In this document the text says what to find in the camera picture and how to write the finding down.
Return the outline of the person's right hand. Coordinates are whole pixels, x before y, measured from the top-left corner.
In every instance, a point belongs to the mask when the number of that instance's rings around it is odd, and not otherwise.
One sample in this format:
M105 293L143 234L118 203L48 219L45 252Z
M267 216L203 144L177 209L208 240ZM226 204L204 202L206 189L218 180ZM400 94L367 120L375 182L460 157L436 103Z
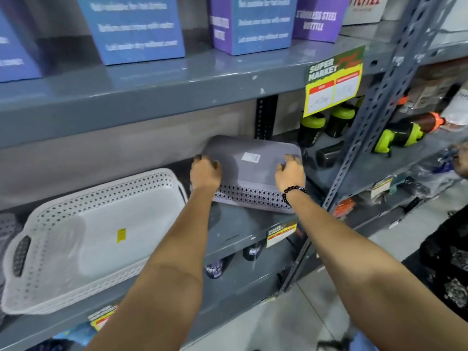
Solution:
M303 187L305 188L306 176L303 173L277 173L275 172L276 185L279 192L284 193L290 187Z

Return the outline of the lilac perforated plastic basket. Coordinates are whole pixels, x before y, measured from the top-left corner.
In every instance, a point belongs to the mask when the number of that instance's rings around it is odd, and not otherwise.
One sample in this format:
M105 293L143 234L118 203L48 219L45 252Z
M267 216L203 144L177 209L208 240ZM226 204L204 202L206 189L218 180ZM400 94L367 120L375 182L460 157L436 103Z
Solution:
M302 161L300 148L292 143L218 135L196 157L208 156L221 166L221 183L214 202L293 214L275 182L277 165L285 164L286 154Z

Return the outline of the person's left forearm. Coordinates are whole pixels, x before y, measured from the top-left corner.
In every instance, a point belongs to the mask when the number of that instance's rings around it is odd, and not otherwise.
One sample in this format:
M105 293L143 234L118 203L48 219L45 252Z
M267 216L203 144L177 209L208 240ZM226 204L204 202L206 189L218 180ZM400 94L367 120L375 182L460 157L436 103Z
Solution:
M175 223L84 351L180 351L201 307L208 220L218 187L193 183Z

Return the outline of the person's right forearm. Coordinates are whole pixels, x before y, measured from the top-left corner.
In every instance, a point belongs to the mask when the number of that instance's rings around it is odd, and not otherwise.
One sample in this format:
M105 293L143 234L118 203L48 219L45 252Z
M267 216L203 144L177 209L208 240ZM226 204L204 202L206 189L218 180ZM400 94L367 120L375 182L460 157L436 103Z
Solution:
M288 192L286 200L347 313L380 351L468 351L468 323L392 255L303 191Z

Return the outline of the black bottle with green lid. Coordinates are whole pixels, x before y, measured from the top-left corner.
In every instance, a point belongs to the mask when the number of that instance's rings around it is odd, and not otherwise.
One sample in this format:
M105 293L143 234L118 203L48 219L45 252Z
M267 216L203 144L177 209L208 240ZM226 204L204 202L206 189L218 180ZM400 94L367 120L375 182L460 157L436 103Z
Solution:
M356 115L356 106L343 102L331 109L324 133L332 138L343 136L346 129L352 126Z
M302 118L297 137L299 147L313 147L323 132L325 125L326 118L322 112Z
M383 130L372 152L391 156L391 149L396 147L409 147L425 136L421 126L413 122L389 123Z

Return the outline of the black rectangular box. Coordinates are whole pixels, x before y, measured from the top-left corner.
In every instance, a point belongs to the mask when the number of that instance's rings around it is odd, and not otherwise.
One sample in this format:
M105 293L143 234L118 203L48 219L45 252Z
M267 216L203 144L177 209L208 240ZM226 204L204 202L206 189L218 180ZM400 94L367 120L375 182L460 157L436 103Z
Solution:
M316 151L315 161L320 168L332 168L344 146L344 141L340 141L332 146L324 147Z

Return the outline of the orange packet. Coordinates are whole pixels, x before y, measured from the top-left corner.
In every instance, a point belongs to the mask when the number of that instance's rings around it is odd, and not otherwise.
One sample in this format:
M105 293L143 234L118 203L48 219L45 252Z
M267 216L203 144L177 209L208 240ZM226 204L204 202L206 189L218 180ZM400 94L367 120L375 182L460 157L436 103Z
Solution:
M341 201L336 206L336 208L332 212L332 216L337 219L344 220L352 212L355 205L356 205L356 202L353 198L347 198Z

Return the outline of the small yellow price tag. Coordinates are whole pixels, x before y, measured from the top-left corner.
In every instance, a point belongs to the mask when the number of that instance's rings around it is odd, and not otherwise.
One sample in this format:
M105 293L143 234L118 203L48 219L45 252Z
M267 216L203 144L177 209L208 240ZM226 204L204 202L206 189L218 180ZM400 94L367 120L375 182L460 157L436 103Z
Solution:
M267 231L266 248L271 248L278 242L288 238L297 230L297 223L278 224Z
M371 200L375 201L380 197L382 194L386 193L387 191L390 190L392 181L394 177L393 176L388 176L377 183L375 183L370 191L370 198Z
M114 314L117 306L118 304L103 307L102 309L89 315L87 317L88 322L96 331L100 331L108 319Z

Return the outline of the grey metal shelf rack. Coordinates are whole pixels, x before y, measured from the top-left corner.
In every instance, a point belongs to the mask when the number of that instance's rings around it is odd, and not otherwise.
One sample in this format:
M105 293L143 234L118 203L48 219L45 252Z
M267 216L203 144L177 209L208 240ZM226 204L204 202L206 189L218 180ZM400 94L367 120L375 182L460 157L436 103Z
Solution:
M85 149L84 136L298 90L314 59L353 48L351 38L334 45L300 41L231 57L199 43L203 31L188 36L186 70L176 59L107 67L65 53L68 72L0 83L0 209L27 208L156 167L157 157L137 145L148 165L138 169L125 159L123 169L112 171L109 159L94 159L100 146Z

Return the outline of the dark bottle with purple label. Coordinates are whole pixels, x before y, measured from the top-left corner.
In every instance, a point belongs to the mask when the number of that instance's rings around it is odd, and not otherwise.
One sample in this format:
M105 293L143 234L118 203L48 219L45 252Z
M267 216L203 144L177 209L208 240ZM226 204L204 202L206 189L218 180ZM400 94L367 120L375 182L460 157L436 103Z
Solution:
M205 273L210 279L218 279L224 272L224 259L219 259L204 267Z
M256 242L246 248L243 248L243 258L249 262L253 262L259 258L263 248L263 242Z

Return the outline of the white perforated plastic basket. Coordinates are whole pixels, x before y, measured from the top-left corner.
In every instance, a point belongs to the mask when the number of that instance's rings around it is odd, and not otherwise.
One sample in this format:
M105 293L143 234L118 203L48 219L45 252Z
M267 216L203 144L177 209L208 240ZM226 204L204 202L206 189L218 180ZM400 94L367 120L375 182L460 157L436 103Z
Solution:
M6 314L50 314L139 274L187 202L160 168L37 207L3 258Z

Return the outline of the brown bottle with orange cap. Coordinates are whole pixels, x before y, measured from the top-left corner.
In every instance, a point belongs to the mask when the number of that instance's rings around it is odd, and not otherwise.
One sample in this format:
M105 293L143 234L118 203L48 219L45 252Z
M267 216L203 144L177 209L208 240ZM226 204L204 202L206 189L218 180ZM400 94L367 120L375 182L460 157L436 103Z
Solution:
M423 133L431 133L446 123L445 118L441 117L437 112L426 112L414 115L410 118L410 122L420 126Z

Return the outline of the brown packaged box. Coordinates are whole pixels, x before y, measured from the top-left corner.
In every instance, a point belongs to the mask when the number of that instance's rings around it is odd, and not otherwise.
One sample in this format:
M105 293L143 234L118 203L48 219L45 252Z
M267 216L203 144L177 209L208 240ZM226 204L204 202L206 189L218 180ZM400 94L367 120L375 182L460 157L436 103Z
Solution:
M437 105L456 82L456 76L423 79L416 78L406 90L407 100L400 111L408 113L421 108Z

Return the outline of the white plastic bag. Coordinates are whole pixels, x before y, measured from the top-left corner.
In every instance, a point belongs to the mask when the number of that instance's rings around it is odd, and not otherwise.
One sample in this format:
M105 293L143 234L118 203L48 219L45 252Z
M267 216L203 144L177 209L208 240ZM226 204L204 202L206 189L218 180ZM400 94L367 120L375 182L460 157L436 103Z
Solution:
M442 111L441 117L445 119L446 124L468 125L468 88L461 87L458 90Z

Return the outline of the blue packet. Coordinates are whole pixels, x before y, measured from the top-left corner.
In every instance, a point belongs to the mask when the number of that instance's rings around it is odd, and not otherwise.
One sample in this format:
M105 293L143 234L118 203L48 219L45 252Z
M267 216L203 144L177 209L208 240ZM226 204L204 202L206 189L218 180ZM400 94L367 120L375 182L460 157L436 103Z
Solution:
M78 324L26 351L69 351L72 346L86 347L97 334L89 322Z

